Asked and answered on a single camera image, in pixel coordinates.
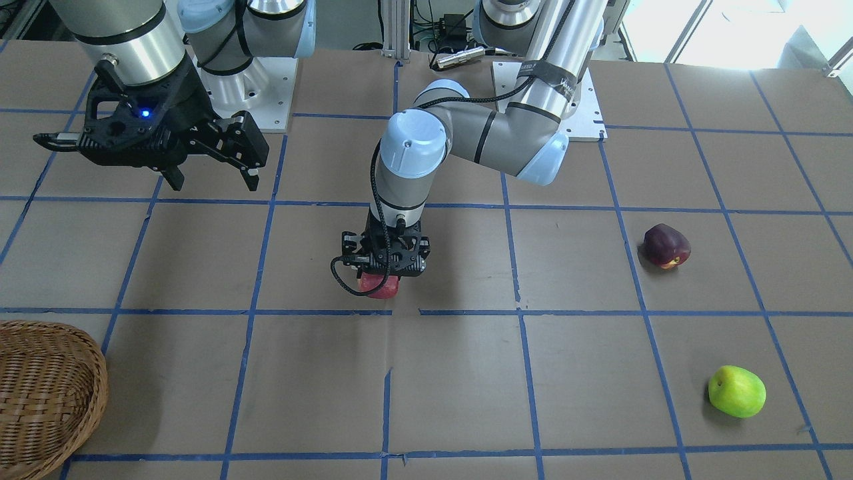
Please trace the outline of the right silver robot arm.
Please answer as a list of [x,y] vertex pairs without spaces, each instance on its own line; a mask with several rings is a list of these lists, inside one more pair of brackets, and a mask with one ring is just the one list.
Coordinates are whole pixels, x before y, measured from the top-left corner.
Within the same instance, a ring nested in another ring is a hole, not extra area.
[[79,133],[40,133],[37,145],[97,166],[147,168],[175,191],[192,155],[235,168],[250,191],[269,156],[256,119],[280,107],[262,59],[316,49],[314,1],[53,1],[94,62]]

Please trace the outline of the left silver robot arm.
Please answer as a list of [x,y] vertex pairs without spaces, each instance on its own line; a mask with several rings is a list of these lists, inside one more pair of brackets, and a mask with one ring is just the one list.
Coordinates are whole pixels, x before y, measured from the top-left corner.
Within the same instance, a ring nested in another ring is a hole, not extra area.
[[479,1],[479,43],[520,55],[502,111],[450,79],[426,86],[395,113],[371,160],[365,231],[342,234],[337,263],[359,274],[414,277],[425,270],[421,215],[438,168],[457,156],[537,185],[554,180],[569,145],[560,127],[605,30],[606,1]]

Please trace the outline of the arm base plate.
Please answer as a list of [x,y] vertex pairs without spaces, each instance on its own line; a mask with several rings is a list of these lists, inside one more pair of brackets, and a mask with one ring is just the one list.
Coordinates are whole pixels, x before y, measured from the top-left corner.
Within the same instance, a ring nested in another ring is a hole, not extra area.
[[[503,95],[516,85],[520,63],[494,61],[491,67],[494,94]],[[562,116],[560,130],[572,141],[598,142],[608,137],[605,121],[593,84],[593,73],[588,68],[576,90],[572,103]]]
[[213,109],[228,118],[247,111],[262,133],[286,133],[291,118],[299,59],[256,57],[229,76],[198,70]]

